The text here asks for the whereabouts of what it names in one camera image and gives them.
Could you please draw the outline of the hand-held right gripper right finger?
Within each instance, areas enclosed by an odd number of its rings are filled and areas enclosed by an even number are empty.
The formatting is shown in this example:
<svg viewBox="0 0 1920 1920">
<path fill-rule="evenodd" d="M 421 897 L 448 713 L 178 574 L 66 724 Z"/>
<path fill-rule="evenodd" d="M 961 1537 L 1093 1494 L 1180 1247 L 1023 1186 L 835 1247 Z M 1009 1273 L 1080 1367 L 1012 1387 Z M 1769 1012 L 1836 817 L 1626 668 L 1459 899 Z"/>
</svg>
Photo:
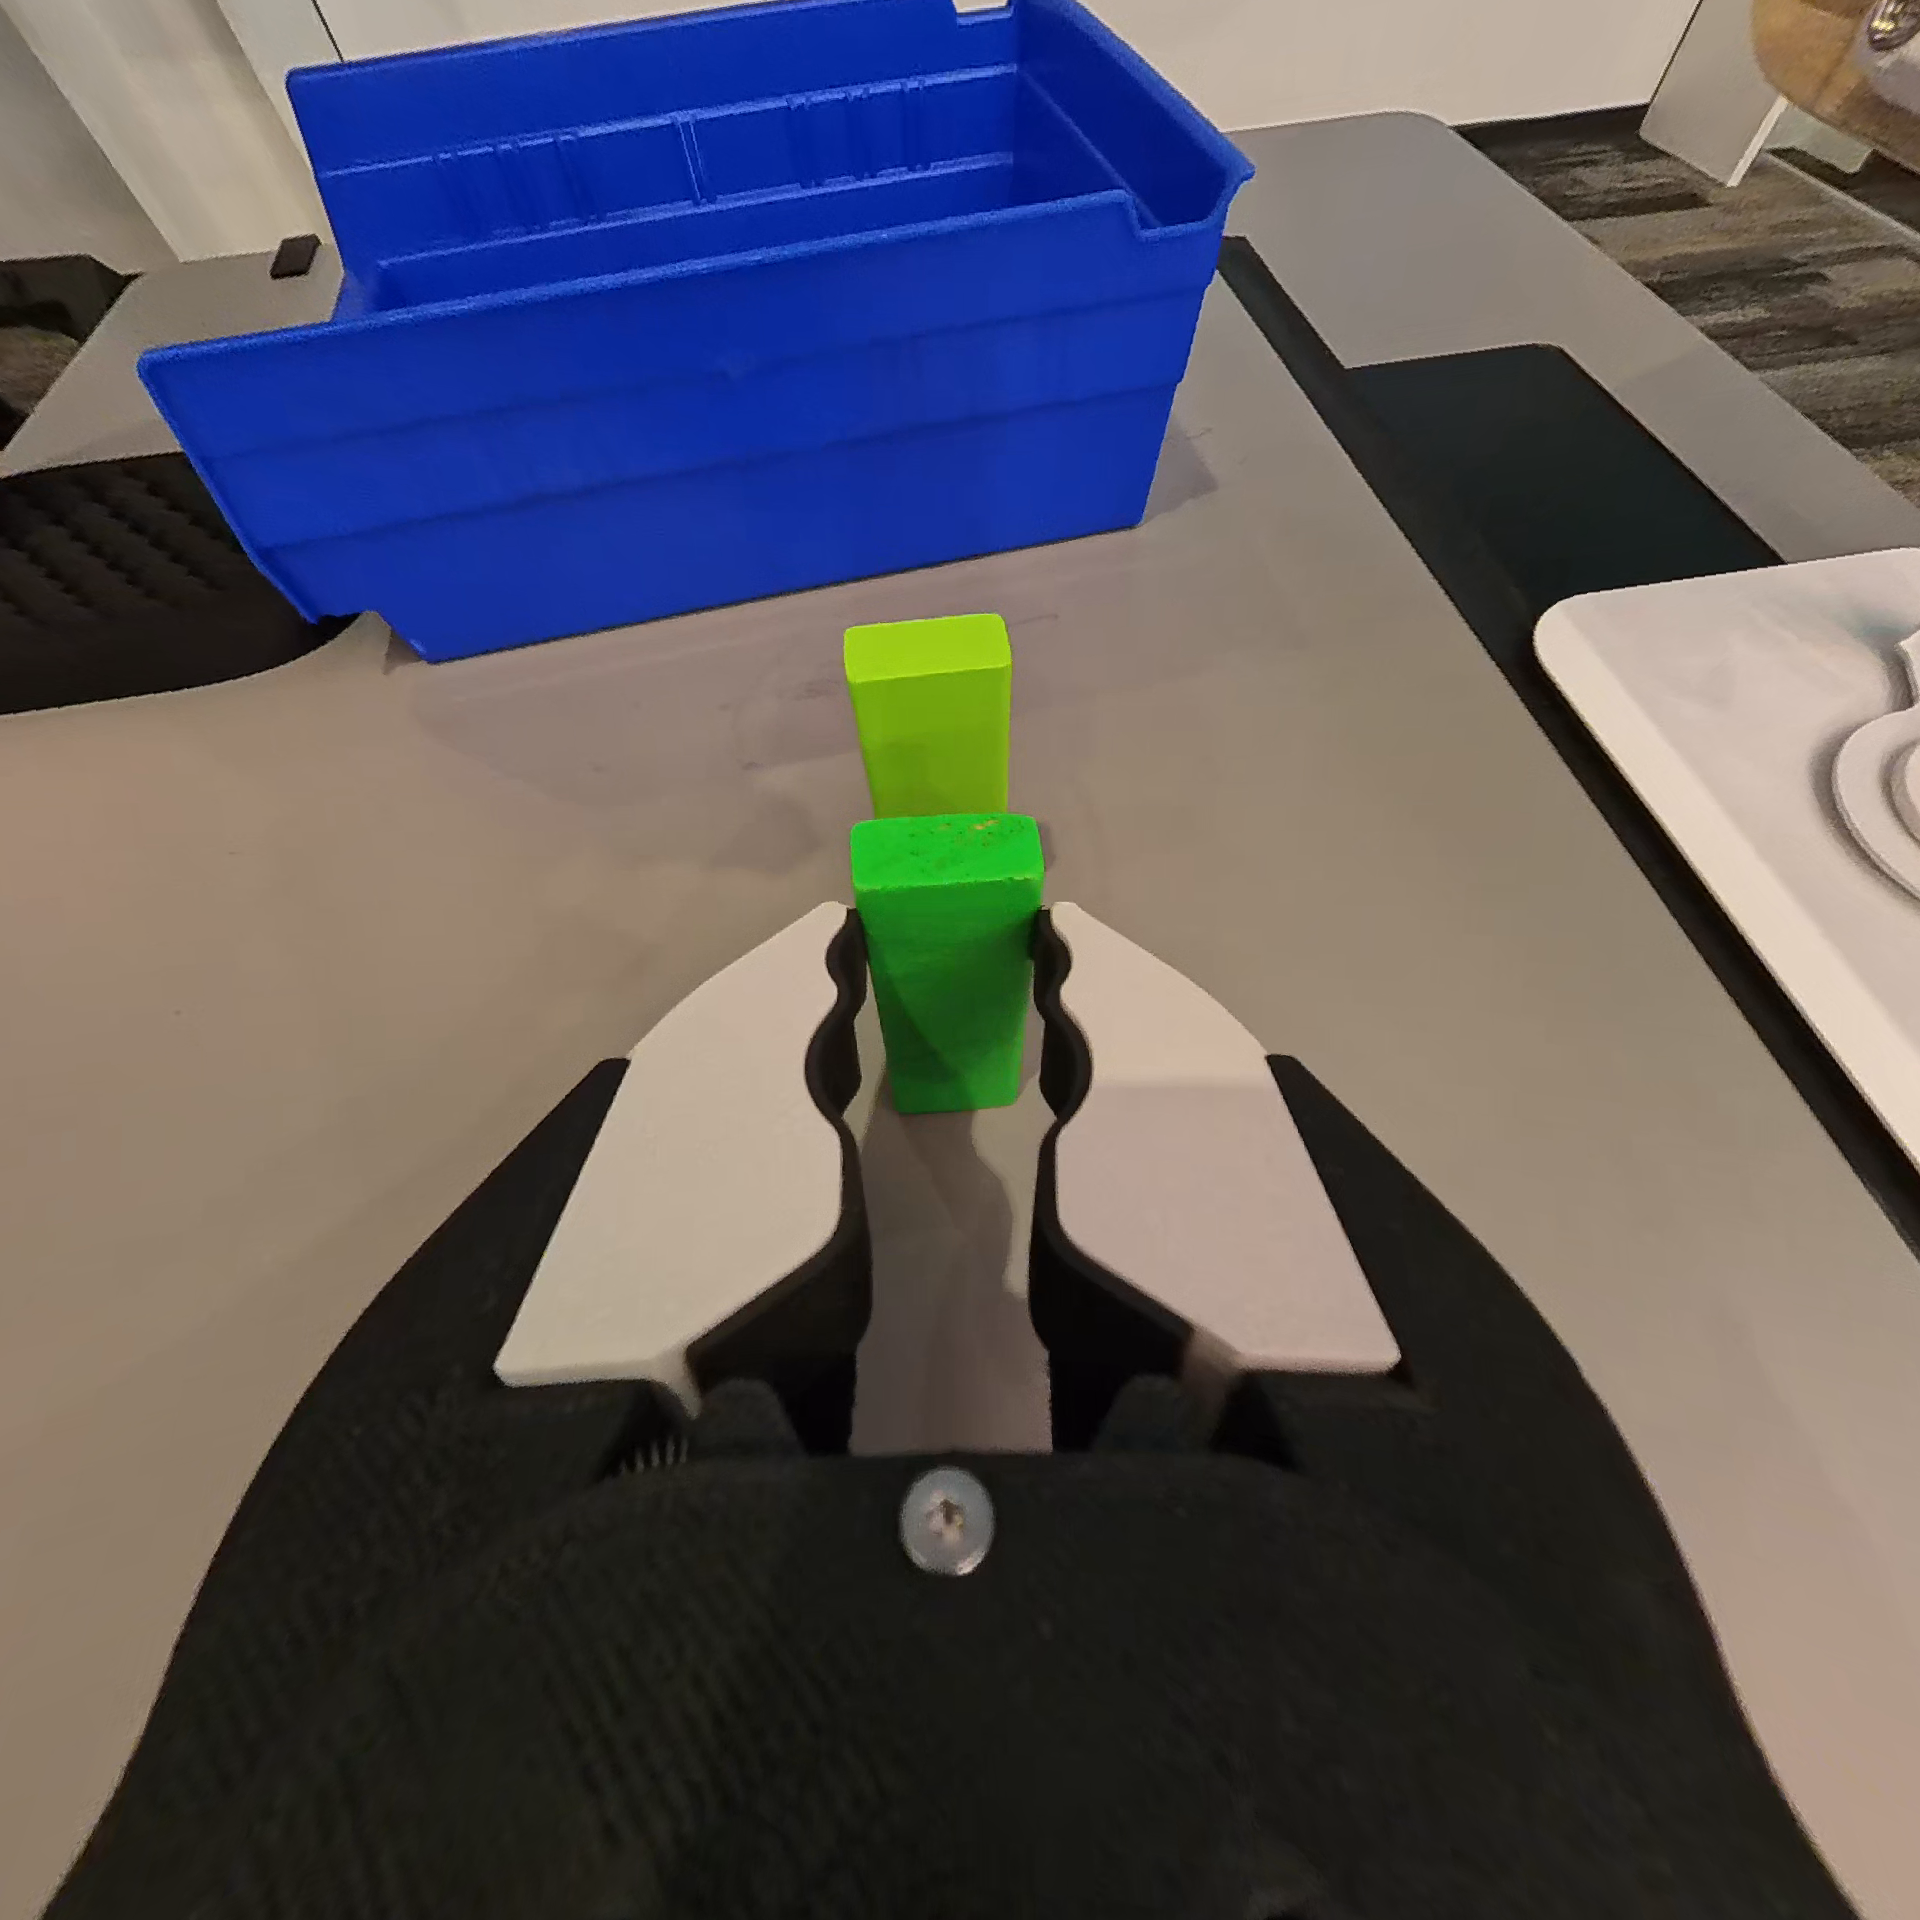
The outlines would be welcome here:
<svg viewBox="0 0 1920 1920">
<path fill-rule="evenodd" d="M 1035 924 L 1026 1307 L 1056 1377 L 1391 1377 L 1401 1347 L 1252 1032 L 1077 904 Z"/>
</svg>

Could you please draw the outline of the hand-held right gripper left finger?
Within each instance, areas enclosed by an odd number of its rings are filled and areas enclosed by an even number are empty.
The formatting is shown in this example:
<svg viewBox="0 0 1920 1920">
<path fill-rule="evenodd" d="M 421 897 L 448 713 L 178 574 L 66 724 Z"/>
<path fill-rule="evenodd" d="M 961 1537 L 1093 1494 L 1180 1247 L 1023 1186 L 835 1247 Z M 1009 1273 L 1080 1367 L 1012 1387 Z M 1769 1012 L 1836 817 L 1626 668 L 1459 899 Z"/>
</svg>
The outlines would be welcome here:
<svg viewBox="0 0 1920 1920">
<path fill-rule="evenodd" d="M 850 1363 L 872 1236 L 847 1123 L 867 950 L 817 905 L 631 1050 L 496 1353 L 505 1385 L 783 1390 Z"/>
</svg>

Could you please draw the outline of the lime green plank block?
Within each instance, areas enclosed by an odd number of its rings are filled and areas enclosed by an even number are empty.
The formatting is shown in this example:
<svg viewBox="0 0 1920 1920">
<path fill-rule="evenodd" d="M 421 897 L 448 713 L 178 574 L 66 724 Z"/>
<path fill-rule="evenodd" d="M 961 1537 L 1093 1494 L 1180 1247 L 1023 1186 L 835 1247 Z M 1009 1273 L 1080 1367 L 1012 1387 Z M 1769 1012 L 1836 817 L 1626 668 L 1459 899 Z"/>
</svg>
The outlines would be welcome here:
<svg viewBox="0 0 1920 1920">
<path fill-rule="evenodd" d="M 843 668 L 876 818 L 1009 810 L 1012 666 L 996 612 L 847 628 Z"/>
</svg>

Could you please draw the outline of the blue plastic bin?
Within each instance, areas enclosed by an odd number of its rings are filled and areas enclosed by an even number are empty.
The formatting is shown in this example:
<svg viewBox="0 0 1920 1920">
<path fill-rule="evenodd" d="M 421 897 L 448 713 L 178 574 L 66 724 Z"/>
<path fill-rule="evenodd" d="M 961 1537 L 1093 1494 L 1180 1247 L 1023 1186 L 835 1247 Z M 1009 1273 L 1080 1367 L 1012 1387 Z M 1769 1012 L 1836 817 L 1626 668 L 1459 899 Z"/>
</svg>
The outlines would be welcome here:
<svg viewBox="0 0 1920 1920">
<path fill-rule="evenodd" d="M 1256 166 L 1081 4 L 301 67 L 322 322 L 138 376 L 251 562 L 425 662 L 1136 527 Z"/>
</svg>

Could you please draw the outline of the wooden document stand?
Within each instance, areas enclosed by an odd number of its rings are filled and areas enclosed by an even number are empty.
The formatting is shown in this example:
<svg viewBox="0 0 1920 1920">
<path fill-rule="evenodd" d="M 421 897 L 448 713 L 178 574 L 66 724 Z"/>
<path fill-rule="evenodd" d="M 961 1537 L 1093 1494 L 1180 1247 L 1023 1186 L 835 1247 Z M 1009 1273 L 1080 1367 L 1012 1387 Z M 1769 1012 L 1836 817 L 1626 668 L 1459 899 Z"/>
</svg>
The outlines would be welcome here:
<svg viewBox="0 0 1920 1920">
<path fill-rule="evenodd" d="M 1640 136 L 1720 185 L 1769 148 L 1916 174 L 1917 4 L 1695 4 Z"/>
<path fill-rule="evenodd" d="M 1535 655 L 1916 1154 L 1914 546 L 1584 593 Z"/>
</svg>

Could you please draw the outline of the black mesh pad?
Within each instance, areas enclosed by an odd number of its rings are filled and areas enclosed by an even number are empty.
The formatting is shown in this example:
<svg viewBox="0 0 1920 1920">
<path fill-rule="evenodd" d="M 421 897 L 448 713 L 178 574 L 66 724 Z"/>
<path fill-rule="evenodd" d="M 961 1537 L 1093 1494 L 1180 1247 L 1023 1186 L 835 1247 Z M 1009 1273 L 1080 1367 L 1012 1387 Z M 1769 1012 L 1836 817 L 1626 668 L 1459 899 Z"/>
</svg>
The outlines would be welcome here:
<svg viewBox="0 0 1920 1920">
<path fill-rule="evenodd" d="M 3 713 L 217 687 L 348 628 L 251 562 L 181 451 L 3 483 Z"/>
</svg>

